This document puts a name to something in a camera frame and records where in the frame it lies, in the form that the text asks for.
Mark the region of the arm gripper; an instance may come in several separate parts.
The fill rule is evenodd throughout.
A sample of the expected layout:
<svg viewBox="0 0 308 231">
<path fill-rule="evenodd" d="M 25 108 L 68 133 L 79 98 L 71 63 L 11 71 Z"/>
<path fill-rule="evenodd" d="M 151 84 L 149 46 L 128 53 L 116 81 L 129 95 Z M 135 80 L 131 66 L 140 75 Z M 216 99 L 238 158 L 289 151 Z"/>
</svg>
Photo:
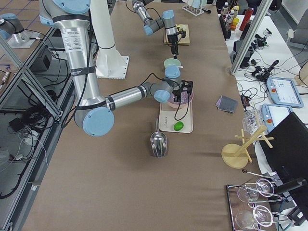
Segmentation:
<svg viewBox="0 0 308 231">
<path fill-rule="evenodd" d="M 178 102 L 181 101 L 181 93 L 186 91 L 188 93 L 188 96 L 192 94 L 193 90 L 193 82 L 192 81 L 186 81 L 182 80 L 181 84 L 178 86 L 177 90 L 173 90 L 172 93 L 175 94 L 174 101 Z"/>
<path fill-rule="evenodd" d="M 178 36 L 180 35 L 180 38 L 185 38 L 186 37 L 186 31 L 182 30 L 182 31 L 175 31 L 175 32 L 171 32 L 170 30 L 167 30 L 167 39 L 169 44 L 171 44 L 171 53 L 173 55 L 173 58 L 175 59 L 176 56 L 179 54 L 178 53 L 178 42 L 179 42 L 179 38 Z"/>
</svg>

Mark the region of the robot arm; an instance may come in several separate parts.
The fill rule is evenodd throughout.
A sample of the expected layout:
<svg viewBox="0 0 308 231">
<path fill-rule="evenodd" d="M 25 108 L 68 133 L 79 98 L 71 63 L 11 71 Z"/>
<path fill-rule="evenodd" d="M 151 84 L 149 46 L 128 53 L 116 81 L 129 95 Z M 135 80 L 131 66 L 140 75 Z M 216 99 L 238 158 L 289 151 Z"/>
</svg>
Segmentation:
<svg viewBox="0 0 308 231">
<path fill-rule="evenodd" d="M 161 83 L 142 82 L 110 96 L 102 96 L 99 77 L 124 78 L 129 58 L 116 49 L 110 13 L 104 0 L 41 0 L 42 24 L 61 31 L 71 77 L 77 93 L 75 123 L 94 137 L 108 133 L 114 125 L 113 111 L 153 96 L 166 103 L 171 96 L 191 95 L 193 83 L 181 78 L 176 65 L 165 68 Z"/>
<path fill-rule="evenodd" d="M 173 10 L 167 10 L 162 13 L 157 19 L 153 19 L 148 13 L 149 8 L 145 8 L 151 0 L 133 0 L 132 8 L 143 22 L 143 30 L 146 35 L 150 36 L 158 30 L 164 28 L 167 36 L 167 41 L 170 44 L 171 53 L 174 59 L 177 59 L 179 35 L 182 38 L 186 37 L 184 29 L 178 30 L 175 23 L 175 14 Z"/>
</svg>

